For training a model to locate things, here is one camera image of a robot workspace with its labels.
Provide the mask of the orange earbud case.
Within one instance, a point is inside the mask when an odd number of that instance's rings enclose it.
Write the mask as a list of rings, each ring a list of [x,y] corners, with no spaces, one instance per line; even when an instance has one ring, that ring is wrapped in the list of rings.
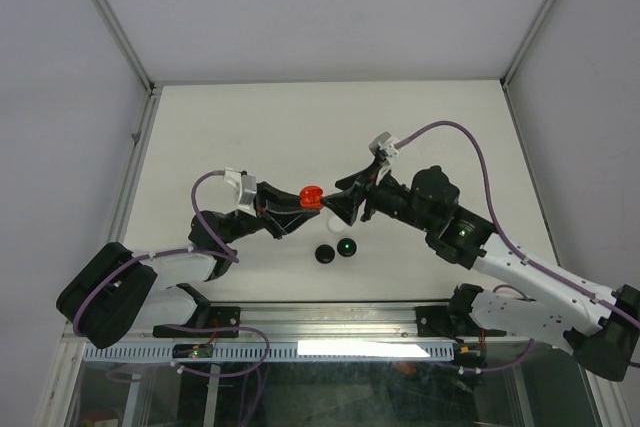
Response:
[[[321,210],[323,208],[323,189],[319,186],[310,185],[299,192],[299,204],[303,209]]]

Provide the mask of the white earbud case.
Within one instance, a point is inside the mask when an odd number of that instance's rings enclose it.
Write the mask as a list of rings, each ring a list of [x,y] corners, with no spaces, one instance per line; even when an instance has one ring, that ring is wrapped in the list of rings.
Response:
[[[346,229],[347,225],[339,217],[331,217],[327,222],[327,228],[332,233],[340,233]]]

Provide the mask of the black earbud case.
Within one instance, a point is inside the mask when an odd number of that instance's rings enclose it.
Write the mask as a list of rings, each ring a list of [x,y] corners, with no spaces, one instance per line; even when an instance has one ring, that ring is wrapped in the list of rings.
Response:
[[[344,237],[338,241],[336,250],[340,256],[349,258],[356,254],[357,244],[353,239]]]
[[[321,244],[315,249],[314,256],[318,263],[326,265],[334,261],[336,251],[329,244]]]

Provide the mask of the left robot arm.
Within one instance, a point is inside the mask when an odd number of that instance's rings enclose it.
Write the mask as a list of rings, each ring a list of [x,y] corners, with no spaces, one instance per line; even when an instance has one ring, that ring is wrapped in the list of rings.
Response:
[[[233,187],[235,208],[229,213],[196,208],[186,246],[134,252],[109,242],[63,289],[56,308],[76,336],[105,348],[131,328],[177,325],[188,335],[201,334],[210,313],[191,292],[192,284],[217,280],[238,263],[234,241],[261,231],[280,240],[323,207],[318,186],[291,194],[233,169],[202,175],[190,195],[196,197],[198,188],[214,177]]]

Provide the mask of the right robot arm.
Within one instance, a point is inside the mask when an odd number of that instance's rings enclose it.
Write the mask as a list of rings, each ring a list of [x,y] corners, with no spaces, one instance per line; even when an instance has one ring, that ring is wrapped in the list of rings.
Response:
[[[501,237],[496,223],[458,203],[460,191],[438,166],[418,171],[410,185],[379,165],[336,182],[322,199],[344,223],[382,213],[425,234],[441,259],[490,276],[525,294],[509,300],[470,284],[450,299],[448,325],[459,334],[475,328],[526,336],[570,354],[589,372],[622,381],[639,340],[639,292],[597,284],[527,254]]]

